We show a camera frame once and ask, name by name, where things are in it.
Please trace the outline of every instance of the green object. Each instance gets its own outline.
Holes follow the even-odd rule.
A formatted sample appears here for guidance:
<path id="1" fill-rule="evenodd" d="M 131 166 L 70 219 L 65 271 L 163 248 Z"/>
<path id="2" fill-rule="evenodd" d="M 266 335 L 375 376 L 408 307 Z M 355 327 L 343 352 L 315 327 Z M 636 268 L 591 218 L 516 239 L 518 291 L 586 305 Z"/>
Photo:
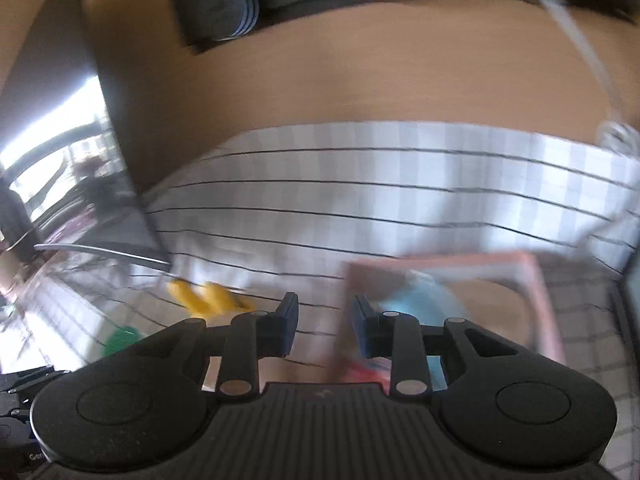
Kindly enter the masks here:
<path id="1" fill-rule="evenodd" d="M 125 326 L 117 329 L 111 337 L 107 340 L 107 344 L 102 350 L 102 356 L 108 357 L 110 355 L 124 350 L 127 346 L 133 345 L 142 339 L 140 332 L 132 326 Z"/>

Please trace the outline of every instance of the circular pad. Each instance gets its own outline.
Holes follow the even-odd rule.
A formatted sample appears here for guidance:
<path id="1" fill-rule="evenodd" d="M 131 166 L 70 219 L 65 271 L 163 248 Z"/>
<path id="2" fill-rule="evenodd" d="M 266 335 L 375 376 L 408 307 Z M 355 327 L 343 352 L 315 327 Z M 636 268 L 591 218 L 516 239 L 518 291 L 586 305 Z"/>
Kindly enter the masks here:
<path id="1" fill-rule="evenodd" d="M 33 432 L 50 460 L 97 472 L 164 460 L 194 438 L 205 417 L 196 383 L 160 359 L 140 356 L 59 378 L 31 408 Z"/>
<path id="2" fill-rule="evenodd" d="M 213 0 L 206 12 L 207 36 L 214 41 L 239 34 L 248 21 L 246 0 Z"/>
<path id="3" fill-rule="evenodd" d="M 501 412 L 524 424 L 551 424 L 571 408 L 569 397 L 562 390 L 543 383 L 511 384 L 495 400 Z"/>
<path id="4" fill-rule="evenodd" d="M 220 38 L 219 41 L 234 40 L 251 32 L 258 22 L 260 3 L 258 0 L 241 0 L 239 4 L 242 8 L 242 20 L 236 31 L 227 38 Z"/>

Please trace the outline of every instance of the white cable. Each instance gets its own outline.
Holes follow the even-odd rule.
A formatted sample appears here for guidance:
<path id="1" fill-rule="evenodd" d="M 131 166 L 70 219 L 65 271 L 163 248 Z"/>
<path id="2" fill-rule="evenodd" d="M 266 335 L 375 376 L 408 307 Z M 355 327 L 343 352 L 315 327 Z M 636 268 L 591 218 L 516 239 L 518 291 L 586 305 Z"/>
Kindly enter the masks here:
<path id="1" fill-rule="evenodd" d="M 598 127 L 598 144 L 620 155 L 637 158 L 640 156 L 640 134 L 626 122 L 622 99 L 620 98 L 620 94 L 618 94 L 613 79 L 591 43 L 567 10 L 565 0 L 538 1 L 545 7 L 558 24 L 558 27 L 560 27 L 572 41 L 591 69 L 591 73 L 593 73 L 593 76 L 609 97 L 609 117 L 607 121 L 604 121 Z M 625 201 L 624 207 L 613 215 L 609 219 L 609 222 L 599 225 L 577 241 L 576 248 L 578 254 L 588 254 L 587 245 L 592 237 L 600 236 L 607 230 L 619 226 L 632 212 L 636 211 L 640 205 L 640 179 L 633 184 L 630 190 L 631 193 Z"/>

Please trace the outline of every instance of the wooden surface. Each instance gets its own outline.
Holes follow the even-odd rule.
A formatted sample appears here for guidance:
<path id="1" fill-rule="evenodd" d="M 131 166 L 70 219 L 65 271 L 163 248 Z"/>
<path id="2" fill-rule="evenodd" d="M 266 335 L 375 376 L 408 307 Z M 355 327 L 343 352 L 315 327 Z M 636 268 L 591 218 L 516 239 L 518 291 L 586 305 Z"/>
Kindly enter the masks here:
<path id="1" fill-rule="evenodd" d="M 284 23 L 196 56 L 169 0 L 84 0 L 106 100 L 146 189 L 252 128 L 362 120 L 463 121 L 585 142 L 607 100 L 541 9 L 416 0 Z M 575 15 L 640 116 L 638 29 Z"/>

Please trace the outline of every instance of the black mount bracket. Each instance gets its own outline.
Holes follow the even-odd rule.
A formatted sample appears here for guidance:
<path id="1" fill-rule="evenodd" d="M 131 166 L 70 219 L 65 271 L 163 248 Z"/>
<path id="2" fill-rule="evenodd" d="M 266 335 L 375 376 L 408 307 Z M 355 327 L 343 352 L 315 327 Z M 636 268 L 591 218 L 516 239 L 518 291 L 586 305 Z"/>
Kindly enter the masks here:
<path id="1" fill-rule="evenodd" d="M 392 360 L 379 384 L 267 384 L 257 362 L 293 343 L 298 298 L 229 326 L 188 319 L 44 388 L 33 431 L 53 463 L 36 478 L 600 478 L 615 403 L 593 380 L 465 319 L 421 326 L 353 303 L 365 357 Z M 427 355 L 447 389 L 433 392 Z M 221 356 L 215 392 L 202 391 Z"/>

